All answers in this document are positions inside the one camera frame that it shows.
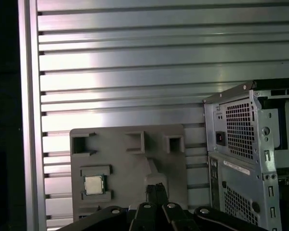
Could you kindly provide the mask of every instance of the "vertical metal beam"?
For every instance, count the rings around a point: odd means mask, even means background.
[[[27,230],[46,230],[37,1],[18,0]]]

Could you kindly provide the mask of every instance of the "label sticker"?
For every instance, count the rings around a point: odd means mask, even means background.
[[[228,166],[228,167],[231,167],[231,168],[233,168],[233,169],[235,169],[235,170],[237,170],[239,172],[242,172],[242,173],[244,173],[246,175],[250,175],[250,171],[249,170],[247,170],[245,168],[242,168],[242,167],[240,167],[238,165],[231,164],[230,162],[225,161],[225,160],[223,161],[223,164]]]

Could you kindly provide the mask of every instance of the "computer tower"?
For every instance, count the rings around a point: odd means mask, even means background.
[[[204,100],[211,205],[289,230],[289,78],[255,80]]]

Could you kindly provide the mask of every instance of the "ridged metal surface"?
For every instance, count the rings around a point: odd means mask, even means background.
[[[73,128],[183,124],[189,207],[209,204],[201,100],[289,77],[289,1],[239,2],[37,1],[48,231],[72,222]]]

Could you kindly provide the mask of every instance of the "ventilation grille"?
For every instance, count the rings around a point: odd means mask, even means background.
[[[258,218],[252,214],[250,202],[227,186],[224,192],[225,212],[231,216],[258,226]]]
[[[250,104],[242,103],[227,107],[228,148],[232,154],[253,159],[252,142],[254,127],[250,124]]]

